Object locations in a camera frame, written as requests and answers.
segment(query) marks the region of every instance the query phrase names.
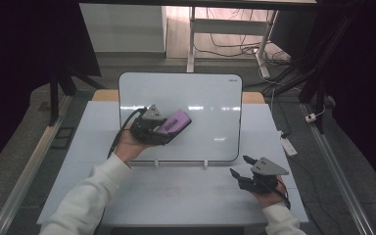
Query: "white board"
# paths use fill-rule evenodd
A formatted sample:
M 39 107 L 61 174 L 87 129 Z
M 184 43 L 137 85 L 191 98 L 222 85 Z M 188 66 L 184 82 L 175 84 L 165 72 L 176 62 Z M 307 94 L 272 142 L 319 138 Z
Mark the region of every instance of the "white board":
M 120 122 L 155 104 L 165 118 L 183 110 L 192 123 L 145 161 L 234 161 L 239 152 L 242 79 L 235 74 L 126 72 L 118 80 Z

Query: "white sleeve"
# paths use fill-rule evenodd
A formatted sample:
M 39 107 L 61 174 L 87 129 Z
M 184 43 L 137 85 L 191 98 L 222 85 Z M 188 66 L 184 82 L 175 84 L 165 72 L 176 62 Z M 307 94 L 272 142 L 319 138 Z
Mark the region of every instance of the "white sleeve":
M 106 204 L 129 172 L 129 166 L 115 154 L 94 166 L 90 176 L 72 188 L 43 222 L 40 234 L 93 234 Z
M 299 228 L 299 220 L 286 208 L 284 203 L 278 203 L 263 209 L 268 224 L 268 235 L 301 235 L 305 234 Z

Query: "person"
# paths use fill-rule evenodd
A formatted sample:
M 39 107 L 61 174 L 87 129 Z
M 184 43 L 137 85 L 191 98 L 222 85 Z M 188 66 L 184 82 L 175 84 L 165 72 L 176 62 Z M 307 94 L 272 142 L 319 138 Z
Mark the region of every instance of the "person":
M 106 204 L 118 190 L 120 181 L 131 171 L 127 163 L 150 147 L 153 146 L 137 142 L 130 131 L 125 130 L 111 156 L 94 166 L 90 176 L 66 194 L 56 212 L 43 222 L 39 234 L 93 234 Z M 279 184 L 278 189 L 285 193 L 282 185 Z M 267 234 L 304 234 L 299 229 L 298 219 L 292 216 L 278 195 L 253 195 L 260 201 L 267 217 Z

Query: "wall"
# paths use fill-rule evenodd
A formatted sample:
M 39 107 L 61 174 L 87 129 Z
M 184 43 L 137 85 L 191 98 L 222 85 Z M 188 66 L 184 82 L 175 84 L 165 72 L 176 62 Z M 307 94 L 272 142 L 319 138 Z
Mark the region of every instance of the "wall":
M 162 6 L 80 4 L 95 52 L 165 51 Z

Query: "white table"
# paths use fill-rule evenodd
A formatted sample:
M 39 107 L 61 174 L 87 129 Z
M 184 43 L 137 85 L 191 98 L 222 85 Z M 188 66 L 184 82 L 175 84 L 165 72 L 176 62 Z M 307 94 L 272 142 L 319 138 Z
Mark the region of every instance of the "white table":
M 89 102 L 69 152 L 39 216 L 42 223 L 75 184 L 87 177 L 93 165 L 106 159 L 119 129 L 117 102 Z M 267 105 L 242 106 L 240 154 L 230 166 L 134 166 L 103 218 L 106 226 L 246 226 L 266 223 L 259 202 L 240 190 L 229 171 L 252 176 L 241 158 L 267 157 L 289 165 Z M 284 176 L 292 213 L 308 222 L 293 175 Z

